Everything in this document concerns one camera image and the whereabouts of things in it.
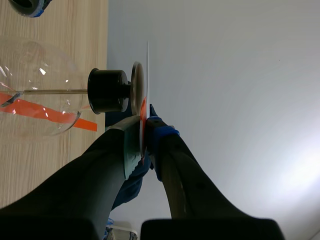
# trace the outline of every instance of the glass flask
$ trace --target glass flask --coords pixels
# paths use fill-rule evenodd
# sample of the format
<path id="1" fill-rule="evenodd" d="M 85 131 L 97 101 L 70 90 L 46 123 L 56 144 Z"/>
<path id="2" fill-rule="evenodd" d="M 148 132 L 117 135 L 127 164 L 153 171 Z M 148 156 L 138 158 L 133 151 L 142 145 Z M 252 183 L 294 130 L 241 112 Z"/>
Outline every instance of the glass flask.
<path id="1" fill-rule="evenodd" d="M 118 105 L 109 112 L 124 111 L 126 98 L 131 94 L 125 73 L 93 69 L 91 74 L 91 88 L 95 91 L 91 93 L 92 102 L 88 99 L 89 73 L 79 72 L 64 52 L 48 43 L 0 36 L 1 142 L 36 140 L 63 133 L 77 122 L 82 111 L 93 109 L 98 114 L 92 106 L 95 102 L 105 106 L 103 112 L 108 112 L 110 103 Z M 111 74 L 111 83 L 116 81 L 117 90 L 119 85 L 124 86 L 121 91 L 127 94 L 118 97 L 120 90 L 111 87 L 106 94 L 112 98 L 97 99 L 104 95 L 99 89 L 106 87 L 101 81 L 106 74 Z"/>

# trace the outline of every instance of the metal disk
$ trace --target metal disk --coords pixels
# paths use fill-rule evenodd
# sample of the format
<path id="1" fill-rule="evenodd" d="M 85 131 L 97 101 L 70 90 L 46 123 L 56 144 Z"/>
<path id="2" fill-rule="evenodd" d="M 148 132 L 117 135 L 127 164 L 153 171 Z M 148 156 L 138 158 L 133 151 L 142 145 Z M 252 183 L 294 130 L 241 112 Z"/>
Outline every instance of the metal disk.
<path id="1" fill-rule="evenodd" d="M 132 115 L 141 114 L 142 102 L 145 98 L 144 69 L 139 62 L 135 62 L 131 74 L 131 111 Z"/>

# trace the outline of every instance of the wooden table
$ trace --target wooden table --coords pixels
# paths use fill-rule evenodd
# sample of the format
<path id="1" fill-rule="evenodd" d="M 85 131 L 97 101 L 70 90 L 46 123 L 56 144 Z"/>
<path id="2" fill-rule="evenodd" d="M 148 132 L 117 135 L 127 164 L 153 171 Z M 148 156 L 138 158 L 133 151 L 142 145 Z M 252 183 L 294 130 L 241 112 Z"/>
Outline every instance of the wooden table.
<path id="1" fill-rule="evenodd" d="M 0 1 L 0 35 L 51 43 L 88 73 L 107 67 L 107 28 L 108 0 L 53 0 L 38 18 L 22 17 Z M 81 118 L 96 122 L 98 131 L 72 128 L 44 142 L 0 145 L 0 207 L 32 191 L 104 132 L 104 114 Z"/>

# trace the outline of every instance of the transparent glass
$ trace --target transparent glass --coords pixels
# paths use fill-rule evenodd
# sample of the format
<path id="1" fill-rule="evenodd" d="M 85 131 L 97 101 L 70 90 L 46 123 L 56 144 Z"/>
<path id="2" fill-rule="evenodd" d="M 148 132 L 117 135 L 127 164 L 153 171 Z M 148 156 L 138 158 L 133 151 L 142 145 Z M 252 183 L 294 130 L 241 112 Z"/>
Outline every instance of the transparent glass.
<path id="1" fill-rule="evenodd" d="M 71 128 L 90 110 L 88 73 L 47 43 L 0 36 L 1 141 L 40 139 Z"/>

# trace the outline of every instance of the cylindrical black knob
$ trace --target cylindrical black knob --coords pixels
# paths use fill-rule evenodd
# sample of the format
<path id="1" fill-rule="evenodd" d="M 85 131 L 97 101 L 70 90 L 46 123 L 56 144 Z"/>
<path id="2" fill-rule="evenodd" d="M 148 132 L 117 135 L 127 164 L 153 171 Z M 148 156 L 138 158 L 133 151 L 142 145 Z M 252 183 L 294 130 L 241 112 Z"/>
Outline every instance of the cylindrical black knob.
<path id="1" fill-rule="evenodd" d="M 131 86 L 122 70 L 94 68 L 88 77 L 88 100 L 95 114 L 124 112 L 128 107 Z"/>

